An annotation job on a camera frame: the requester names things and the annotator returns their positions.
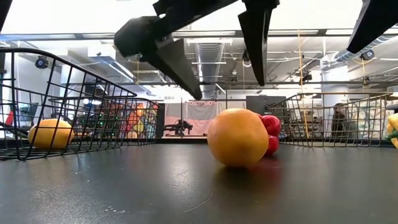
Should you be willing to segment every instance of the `grapefruit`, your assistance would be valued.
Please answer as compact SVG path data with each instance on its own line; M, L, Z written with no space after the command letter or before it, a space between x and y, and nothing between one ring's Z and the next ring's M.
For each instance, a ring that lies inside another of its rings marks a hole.
M250 167L268 148L268 133L256 113L227 109L210 123L207 142L215 159L230 167Z
M45 119L40 121L39 129L37 130L36 137L33 142L33 146L43 150L60 150L65 149L67 143L70 143L74 133L70 133L72 126L66 121L59 121L57 131L57 119ZM28 134L28 140L32 144L33 136L35 134L36 125L33 126ZM54 142L51 146L52 137L55 132Z

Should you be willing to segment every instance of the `person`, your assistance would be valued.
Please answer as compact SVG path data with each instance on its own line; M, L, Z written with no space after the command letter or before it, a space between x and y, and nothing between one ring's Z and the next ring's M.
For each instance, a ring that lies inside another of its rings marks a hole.
M333 119L331 121L331 135L333 137L344 137L345 136L345 108L342 103L337 103L333 107Z

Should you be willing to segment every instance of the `black equipment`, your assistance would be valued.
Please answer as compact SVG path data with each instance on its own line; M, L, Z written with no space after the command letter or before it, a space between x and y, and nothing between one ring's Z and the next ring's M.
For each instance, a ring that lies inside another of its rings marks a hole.
M175 131L176 136L183 136L184 131L188 129L188 134L192 130L193 125L190 123L183 121L181 119L178 120L177 124L167 124L164 126L163 131Z
M298 84L305 85L305 82L309 82L310 80L312 80L312 75L307 73L307 74L304 74L302 78L300 77L300 82Z
M35 66L36 68L45 69L49 67L49 61L46 56L39 56L36 60Z
M237 0L158 0L157 16L131 19L115 33L114 43L124 57L141 54L142 60L165 73L195 99L202 93L199 81L185 57L183 40L173 41L172 32L226 7ZM246 55L260 86L265 85L267 35L272 10L279 0L242 0L246 11L238 16ZM397 0L363 0L347 50L358 53L398 22Z
M361 54L360 59L362 60L372 60L374 58L374 51L368 50L367 52Z
M10 10L12 0L0 1L0 32L4 22L6 21L8 11Z
M185 57L183 40L173 41L171 33L237 0L159 0L153 6L157 16L131 19L115 33L114 43L123 57L141 54L150 63L177 82L195 99L202 93ZM240 14L244 40L251 65L260 86L265 85L267 35L271 12L279 0L244 0L246 11Z

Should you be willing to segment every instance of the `black wire basket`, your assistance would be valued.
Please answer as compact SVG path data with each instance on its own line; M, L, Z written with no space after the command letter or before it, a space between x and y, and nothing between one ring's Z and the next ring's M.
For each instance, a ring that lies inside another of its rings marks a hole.
M309 147L380 146L386 137L386 105L391 94L301 93L267 109L281 121L280 143ZM331 101L343 103L330 104Z
M4 48L0 54L11 64L0 76L0 160L155 143L157 103L42 50ZM45 88L20 86L21 55L37 58L29 72L45 76Z

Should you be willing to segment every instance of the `black table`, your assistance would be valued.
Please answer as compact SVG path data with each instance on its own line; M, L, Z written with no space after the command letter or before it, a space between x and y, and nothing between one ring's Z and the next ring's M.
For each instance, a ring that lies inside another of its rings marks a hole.
M0 162L1 223L396 223L398 150L282 146L251 170L205 144Z

